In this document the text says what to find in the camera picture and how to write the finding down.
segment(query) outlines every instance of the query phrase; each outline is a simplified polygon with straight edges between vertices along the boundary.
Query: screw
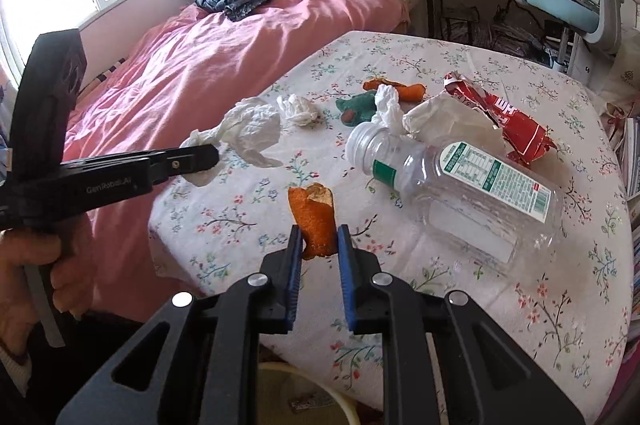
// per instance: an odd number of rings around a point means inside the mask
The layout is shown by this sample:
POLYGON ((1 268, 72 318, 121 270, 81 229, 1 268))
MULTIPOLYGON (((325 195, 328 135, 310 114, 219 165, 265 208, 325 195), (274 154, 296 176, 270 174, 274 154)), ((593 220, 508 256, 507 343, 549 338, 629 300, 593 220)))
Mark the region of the screw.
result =
POLYGON ((391 275, 389 275, 388 273, 380 272, 373 275, 373 277, 371 277, 371 280, 376 286, 389 286, 389 284, 394 281, 394 278, 391 277, 391 275))
POLYGON ((191 293, 187 293, 186 291, 181 291, 180 293, 176 293, 174 297, 171 299, 173 305, 177 308, 183 308, 191 304, 193 300, 193 295, 191 293))
POLYGON ((269 277, 264 273, 254 273, 246 281, 249 286, 264 286, 269 282, 269 277))
POLYGON ((463 291, 452 291, 449 293, 449 302, 455 306, 464 306, 469 302, 469 295, 463 291))

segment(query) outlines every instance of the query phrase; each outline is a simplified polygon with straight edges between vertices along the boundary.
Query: nutrition label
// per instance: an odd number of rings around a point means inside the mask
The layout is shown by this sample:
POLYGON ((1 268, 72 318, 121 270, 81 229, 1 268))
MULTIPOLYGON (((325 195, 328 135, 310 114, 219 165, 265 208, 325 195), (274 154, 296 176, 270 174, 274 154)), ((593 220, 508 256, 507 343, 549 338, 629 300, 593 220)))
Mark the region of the nutrition label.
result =
POLYGON ((551 190, 471 145, 458 142, 440 154, 445 174, 545 222, 551 190))

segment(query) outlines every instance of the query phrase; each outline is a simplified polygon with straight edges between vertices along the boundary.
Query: pillow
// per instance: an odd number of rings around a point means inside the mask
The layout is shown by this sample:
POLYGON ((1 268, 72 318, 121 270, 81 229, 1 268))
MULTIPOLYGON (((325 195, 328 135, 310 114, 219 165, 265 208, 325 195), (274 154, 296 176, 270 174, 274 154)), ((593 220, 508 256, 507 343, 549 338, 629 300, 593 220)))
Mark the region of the pillow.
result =
POLYGON ((80 91, 80 94, 78 94, 78 101, 82 101, 84 100, 84 98, 87 97, 87 95, 94 90, 96 87, 98 87, 98 85, 100 85, 102 82, 104 82, 107 78, 109 78, 116 69, 118 69, 121 65, 123 65, 126 62, 126 58, 121 58, 120 60, 118 60, 113 66, 111 66, 109 69, 107 69, 105 72, 100 73, 98 76, 96 76, 91 82, 89 82, 88 84, 86 84, 82 90, 80 91))

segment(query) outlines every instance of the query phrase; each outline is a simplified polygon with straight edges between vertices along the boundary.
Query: bottle label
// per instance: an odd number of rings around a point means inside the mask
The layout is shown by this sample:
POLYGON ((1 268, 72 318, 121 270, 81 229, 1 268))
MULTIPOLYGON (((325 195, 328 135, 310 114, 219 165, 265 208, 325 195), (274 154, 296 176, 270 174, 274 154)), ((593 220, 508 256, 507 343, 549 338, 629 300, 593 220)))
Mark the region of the bottle label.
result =
POLYGON ((396 169, 392 169, 389 165, 382 163, 382 161, 373 160, 373 177, 393 188, 394 181, 396 180, 396 169))
POLYGON ((440 154, 440 167, 446 175, 545 222, 551 190, 490 154, 468 143, 452 143, 440 154))

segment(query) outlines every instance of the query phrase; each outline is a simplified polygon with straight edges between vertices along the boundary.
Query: plastic bottle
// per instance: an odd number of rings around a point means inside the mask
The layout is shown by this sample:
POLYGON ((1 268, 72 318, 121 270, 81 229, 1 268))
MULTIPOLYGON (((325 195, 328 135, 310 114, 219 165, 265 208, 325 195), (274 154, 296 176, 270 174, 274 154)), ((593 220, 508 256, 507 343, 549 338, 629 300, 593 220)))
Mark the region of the plastic bottle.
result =
POLYGON ((501 273, 516 254, 545 251, 558 233, 558 188, 466 142, 428 146, 370 122, 347 141, 351 165, 398 191, 428 230, 501 273))

